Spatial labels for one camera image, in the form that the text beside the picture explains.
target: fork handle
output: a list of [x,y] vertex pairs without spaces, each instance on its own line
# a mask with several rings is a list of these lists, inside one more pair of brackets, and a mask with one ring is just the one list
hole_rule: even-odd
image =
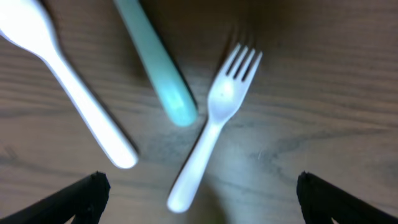
[[195,148],[170,192],[167,206],[172,212],[185,212],[190,207],[222,128],[223,125],[207,121]]

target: fork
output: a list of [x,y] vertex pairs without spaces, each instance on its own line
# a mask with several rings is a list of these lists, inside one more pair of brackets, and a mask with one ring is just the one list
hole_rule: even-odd
[[244,47],[238,55],[240,48],[241,45],[238,44],[231,52],[211,86],[207,101],[207,123],[167,199],[167,206],[172,212],[181,213],[189,209],[218,136],[223,126],[242,105],[259,66],[262,52],[248,69],[256,51],[252,49],[243,62],[248,47]]

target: spoon handle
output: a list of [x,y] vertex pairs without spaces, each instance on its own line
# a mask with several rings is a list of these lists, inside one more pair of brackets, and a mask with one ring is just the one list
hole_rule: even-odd
[[82,82],[61,53],[43,61],[55,75],[94,138],[107,157],[118,168],[128,169],[138,161],[133,146],[110,115]]

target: wood grain surface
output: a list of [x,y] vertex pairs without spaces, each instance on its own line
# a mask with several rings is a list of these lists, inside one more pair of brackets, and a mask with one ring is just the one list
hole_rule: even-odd
[[[187,128],[167,119],[112,1],[45,3],[71,63],[141,160],[113,166],[40,59],[0,39],[0,217],[96,170],[112,186],[101,223],[304,223],[303,170],[398,215],[396,0],[142,0],[197,102]],[[169,190],[237,41],[264,58],[193,206],[175,215]]]

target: brown table surface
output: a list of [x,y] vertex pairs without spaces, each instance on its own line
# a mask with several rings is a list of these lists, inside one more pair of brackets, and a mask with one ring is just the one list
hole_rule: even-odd
[[[71,63],[141,160],[113,166],[47,67],[0,39],[0,217],[96,170],[112,186],[101,223],[304,223],[303,170],[398,215],[397,1],[142,1],[197,101],[187,128],[166,117],[112,1],[47,4]],[[193,206],[175,215],[168,192],[238,40],[264,58]]]

